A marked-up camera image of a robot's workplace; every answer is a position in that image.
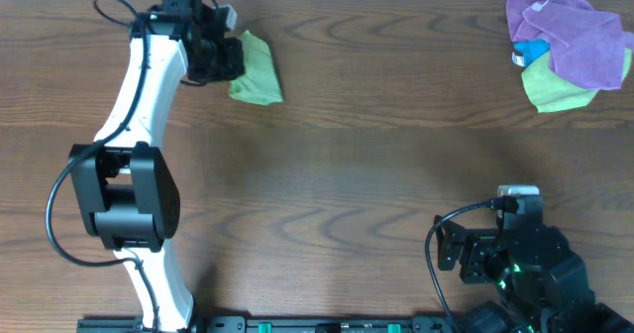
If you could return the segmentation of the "green microfiber cloth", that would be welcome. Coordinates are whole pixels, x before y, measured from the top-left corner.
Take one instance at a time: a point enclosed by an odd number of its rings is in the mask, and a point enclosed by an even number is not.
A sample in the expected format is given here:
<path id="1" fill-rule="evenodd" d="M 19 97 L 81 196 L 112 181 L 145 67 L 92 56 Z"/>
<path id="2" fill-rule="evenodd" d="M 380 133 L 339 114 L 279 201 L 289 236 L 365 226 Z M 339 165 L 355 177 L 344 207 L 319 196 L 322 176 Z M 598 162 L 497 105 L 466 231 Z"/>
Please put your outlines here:
<path id="1" fill-rule="evenodd" d="M 261 106 L 282 103 L 282 89 L 268 44 L 249 31 L 244 31 L 239 40 L 243 46 L 245 72 L 230 82 L 229 96 Z"/>

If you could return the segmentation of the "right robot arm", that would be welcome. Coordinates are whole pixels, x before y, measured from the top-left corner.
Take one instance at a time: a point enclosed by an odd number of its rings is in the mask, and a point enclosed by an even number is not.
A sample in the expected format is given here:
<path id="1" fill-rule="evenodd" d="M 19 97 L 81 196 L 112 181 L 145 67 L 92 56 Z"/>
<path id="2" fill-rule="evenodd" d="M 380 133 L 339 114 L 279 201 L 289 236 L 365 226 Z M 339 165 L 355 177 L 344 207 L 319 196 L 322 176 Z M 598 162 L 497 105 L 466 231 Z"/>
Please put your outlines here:
<path id="1" fill-rule="evenodd" d="M 497 195 L 436 216 L 425 241 L 430 273 L 458 269 L 465 284 L 491 283 L 499 302 L 446 321 L 453 332 L 624 333 L 633 324 L 596 301 L 586 265 L 543 221 L 539 194 Z"/>

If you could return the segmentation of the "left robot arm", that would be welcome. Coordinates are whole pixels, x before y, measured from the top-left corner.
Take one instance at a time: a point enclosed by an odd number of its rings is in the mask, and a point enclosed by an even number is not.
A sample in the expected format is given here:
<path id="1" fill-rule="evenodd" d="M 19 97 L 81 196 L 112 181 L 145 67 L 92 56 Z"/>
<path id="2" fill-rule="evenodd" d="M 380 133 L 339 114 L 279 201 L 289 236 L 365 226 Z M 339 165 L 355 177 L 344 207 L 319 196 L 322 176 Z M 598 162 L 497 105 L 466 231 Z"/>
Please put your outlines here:
<path id="1" fill-rule="evenodd" d="M 161 0 L 134 12 L 130 59 L 114 107 L 92 143 L 71 148 L 71 179 L 86 232 L 126 268 L 143 308 L 130 320 L 87 319 L 80 332 L 194 332 L 195 302 L 172 238 L 180 196 L 162 155 L 179 85 L 233 80 L 246 71 L 243 46 L 228 37 L 237 14 L 205 0 Z"/>

